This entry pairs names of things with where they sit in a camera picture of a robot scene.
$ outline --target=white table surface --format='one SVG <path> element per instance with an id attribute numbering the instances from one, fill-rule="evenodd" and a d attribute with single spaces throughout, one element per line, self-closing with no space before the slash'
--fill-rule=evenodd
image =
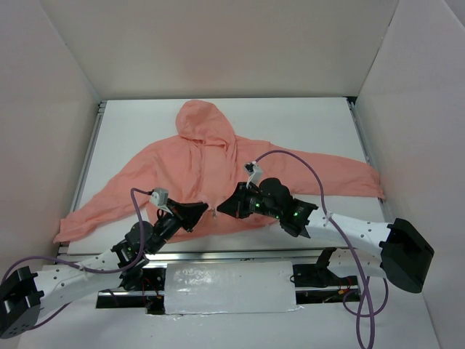
<path id="1" fill-rule="evenodd" d="M 176 135 L 175 119 L 187 100 L 111 100 L 102 118 L 89 171 L 79 201 L 83 206 L 146 145 Z M 365 161 L 355 125 L 344 98 L 214 99 L 237 135 L 269 140 L 276 145 Z M 298 196 L 320 203 L 317 196 Z M 327 206 L 339 214 L 381 222 L 377 198 L 328 196 Z M 101 253 L 119 242 L 137 221 L 136 215 L 101 225 L 69 254 Z M 207 236 L 167 244 L 162 252 L 212 252 L 309 249 L 332 246 L 327 241 L 293 238 L 279 225 L 226 236 Z"/>
<path id="2" fill-rule="evenodd" d="M 381 280 L 370 285 L 377 309 L 384 287 Z M 341 303 L 287 313 L 146 316 L 142 308 L 95 309 L 96 299 L 92 294 L 73 302 L 49 324 L 23 334 L 17 349 L 360 349 L 355 317 Z M 367 344 L 366 319 L 362 336 Z M 376 317 L 374 347 L 440 348 L 421 294 L 391 287 L 389 302 Z"/>

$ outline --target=purple cable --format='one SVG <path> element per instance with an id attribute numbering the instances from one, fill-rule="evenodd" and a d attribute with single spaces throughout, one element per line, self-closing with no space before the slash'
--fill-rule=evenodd
<path id="1" fill-rule="evenodd" d="M 3 278 L 1 279 L 1 283 L 0 284 L 3 284 L 5 282 L 5 280 L 7 279 L 8 275 L 12 272 L 12 270 L 19 264 L 23 263 L 23 262 L 27 262 L 28 260 L 48 260 L 50 262 L 55 262 L 55 263 L 60 263 L 60 264 L 65 264 L 69 267 L 72 267 L 72 268 L 75 268 L 75 269 L 82 269 L 82 270 L 85 270 L 86 272 L 88 273 L 95 273 L 95 274 L 113 274 L 113 273 L 122 273 L 123 271 L 125 270 L 128 270 L 132 267 L 134 267 L 139 261 L 140 259 L 142 258 L 143 254 L 144 254 L 144 244 L 145 244 L 145 232 L 144 232 L 144 224 L 142 222 L 142 215 L 140 213 L 140 209 L 139 209 L 139 205 L 137 205 L 137 200 L 136 200 L 136 197 L 134 195 L 134 192 L 138 192 L 138 193 L 141 193 L 141 194 L 145 194 L 145 195 L 151 195 L 151 192 L 149 191 L 143 191 L 143 190 L 140 190 L 140 189 L 137 189 L 137 188 L 132 188 L 131 189 L 131 199 L 132 199 L 132 203 L 134 204 L 134 208 L 136 209 L 136 214 L 137 214 L 137 219 L 139 220 L 139 229 L 140 229 L 140 248 L 139 248 L 139 251 L 137 253 L 137 256 L 136 256 L 136 259 L 134 261 L 132 261 L 131 263 L 129 263 L 127 266 L 125 267 L 122 267 L 122 268 L 119 268 L 119 269 L 115 269 L 115 270 L 99 270 L 99 269 L 92 269 L 92 268 L 88 268 L 88 267 L 82 267 L 80 265 L 77 265 L 75 263 L 72 263 L 72 262 L 68 262 L 67 260 L 61 260 L 60 258 L 54 258 L 54 257 L 47 257 L 47 256 L 30 256 L 30 257 L 25 257 L 25 258 L 22 258 L 20 260 L 18 260 L 17 262 L 13 263 L 13 265 L 11 267 L 8 268 L 8 270 L 5 272 L 5 274 L 3 275 Z M 60 309 L 58 309 L 55 313 L 53 313 L 53 315 L 51 315 L 47 320 L 43 321 L 42 323 L 40 323 L 39 325 L 35 325 L 35 326 L 32 326 L 30 330 L 32 329 L 36 329 L 40 326 L 43 326 L 45 325 L 46 323 L 48 323 L 50 320 L 52 320 L 55 316 L 57 316 L 59 313 L 61 313 L 61 311 L 63 309 L 65 309 L 68 305 L 68 304 L 65 304 L 64 306 L 62 306 Z"/>
<path id="2" fill-rule="evenodd" d="M 368 283 L 370 283 L 370 276 L 367 277 L 367 281 Z M 383 281 L 384 281 L 384 290 L 385 290 L 385 294 L 384 294 L 384 301 L 383 301 L 383 304 L 381 304 L 381 307 L 379 307 L 379 309 L 377 311 L 375 311 L 373 313 L 373 315 L 378 315 L 380 314 L 380 312 L 383 311 L 383 309 L 386 307 L 386 304 L 387 304 L 387 300 L 389 299 L 389 286 L 387 284 L 387 281 L 385 278 L 383 278 Z M 346 308 L 346 310 L 351 313 L 352 315 L 355 315 L 355 316 L 359 316 L 361 318 L 368 318 L 370 316 L 370 314 L 360 314 L 360 313 L 356 313 L 354 312 L 353 310 L 350 310 L 349 307 L 347 306 L 347 297 L 350 296 L 351 294 L 357 292 L 358 290 L 354 289 L 352 291 L 348 291 L 345 295 L 344 295 L 344 298 L 342 298 L 342 305 L 344 306 L 344 308 Z M 362 297 L 360 298 L 360 303 L 363 304 L 363 302 L 365 302 L 365 292 L 362 293 Z"/>
<path id="3" fill-rule="evenodd" d="M 320 178 L 318 177 L 317 172 L 304 159 L 301 159 L 296 154 L 293 154 L 290 151 L 282 151 L 282 150 L 268 151 L 268 152 L 262 154 L 261 156 L 259 156 L 256 159 L 256 162 L 259 162 L 265 156 L 268 156 L 268 155 L 273 154 L 273 153 L 282 153 L 282 154 L 292 156 L 293 158 L 295 158 L 295 159 L 299 160 L 300 162 L 302 162 L 303 165 L 305 165 L 306 168 L 308 168 L 308 170 L 310 170 L 311 173 L 313 173 L 313 175 L 315 176 L 315 179 L 317 180 L 318 186 L 320 187 L 321 208 L 323 209 L 325 214 L 328 215 L 328 210 L 326 209 L 326 203 L 325 203 L 325 194 L 324 194 L 324 190 L 323 190 L 323 184 L 322 184 Z M 357 256 L 357 252 L 355 251 L 355 248 L 353 247 L 353 245 L 350 242 L 349 238 L 347 238 L 347 235 L 344 233 L 344 231 L 341 229 L 341 227 L 333 220 L 332 217 L 329 217 L 328 220 L 335 227 L 335 229 L 341 234 L 342 238 L 344 239 L 347 246 L 349 247 L 349 250 L 352 253 L 352 256 L 354 257 L 355 264 L 357 265 L 357 269 L 358 269 L 358 272 L 360 274 L 360 278 L 362 279 L 362 284 L 363 284 L 363 288 L 364 288 L 363 294 L 364 294 L 364 297 L 366 297 L 366 299 L 368 301 L 368 317 L 370 318 L 370 339 L 368 341 L 368 346 L 366 348 L 363 345 L 362 337 L 361 337 L 361 334 L 360 334 L 360 319 L 361 319 L 360 314 L 361 314 L 362 306 L 363 306 L 363 302 L 361 302 L 361 301 L 360 301 L 360 304 L 359 304 L 359 307 L 358 307 L 357 320 L 356 320 L 355 328 L 356 328 L 356 331 L 357 331 L 357 340 L 358 340 L 358 344 L 360 345 L 360 347 L 362 349 L 372 349 L 373 345 L 374 345 L 374 342 L 375 342 L 375 315 L 374 315 L 374 311 L 373 311 L 373 300 L 371 299 L 370 289 L 368 288 L 368 281 L 367 281 L 367 278 L 365 277 L 365 272 L 363 271 L 362 264 L 360 263 L 360 259 Z"/>
<path id="4" fill-rule="evenodd" d="M 47 318 L 47 320 L 42 321 L 39 325 L 32 326 L 28 331 L 32 331 L 33 329 L 38 329 L 39 327 L 41 327 L 41 326 L 47 324 L 47 323 L 48 323 L 50 320 L 52 320 L 55 316 L 57 316 L 59 313 L 61 313 L 62 310 L 64 310 L 66 307 L 68 307 L 69 304 L 71 304 L 71 303 L 65 304 L 65 305 L 62 306 L 60 309 L 58 309 L 57 311 L 55 311 L 55 312 L 53 313 L 53 315 L 51 315 L 49 318 Z"/>

